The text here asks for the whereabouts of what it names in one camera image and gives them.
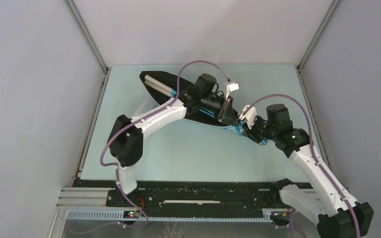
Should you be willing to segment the blue racket bag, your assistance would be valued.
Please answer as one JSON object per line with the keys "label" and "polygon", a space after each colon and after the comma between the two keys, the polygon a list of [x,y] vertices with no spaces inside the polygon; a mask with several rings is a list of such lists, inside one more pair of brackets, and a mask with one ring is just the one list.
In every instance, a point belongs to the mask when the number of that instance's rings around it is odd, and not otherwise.
{"label": "blue racket bag", "polygon": [[[219,84],[214,76],[203,73],[196,82],[192,82],[182,77],[177,80],[177,75],[165,71],[142,71],[139,78],[143,84],[145,75],[150,75],[179,94],[179,100],[187,108],[184,116],[185,120],[225,129],[243,136],[244,130],[242,126],[245,122],[239,120],[239,126],[230,126],[217,121],[218,113],[225,101],[225,94],[219,91]],[[152,99],[159,105],[166,103],[170,98],[174,98],[167,97],[147,85],[145,85],[145,88]]]}

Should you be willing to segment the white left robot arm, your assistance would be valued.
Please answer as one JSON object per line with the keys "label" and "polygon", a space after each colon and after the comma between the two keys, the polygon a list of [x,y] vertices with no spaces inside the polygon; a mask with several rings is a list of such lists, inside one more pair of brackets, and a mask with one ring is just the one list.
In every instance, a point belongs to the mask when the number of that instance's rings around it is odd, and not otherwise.
{"label": "white left robot arm", "polygon": [[137,200],[135,165],[143,154],[143,142],[152,133],[181,119],[218,128],[240,129],[230,93],[239,89],[228,80],[220,95],[215,77],[203,73],[191,82],[165,71],[142,71],[139,75],[158,107],[134,117],[119,116],[109,136],[110,154],[116,158],[118,201],[132,206]]}

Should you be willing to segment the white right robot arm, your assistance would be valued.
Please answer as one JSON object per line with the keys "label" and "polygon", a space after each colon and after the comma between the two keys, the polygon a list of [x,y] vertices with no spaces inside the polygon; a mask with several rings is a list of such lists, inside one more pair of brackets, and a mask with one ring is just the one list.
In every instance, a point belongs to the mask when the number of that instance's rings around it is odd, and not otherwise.
{"label": "white right robot arm", "polygon": [[296,209],[317,227],[322,238],[362,238],[368,234],[374,211],[369,203],[358,200],[338,181],[310,142],[309,134],[294,128],[283,104],[266,108],[267,119],[246,105],[239,113],[245,134],[252,140],[273,141],[305,175],[319,199],[303,192],[293,182],[282,179],[273,184],[269,202]]}

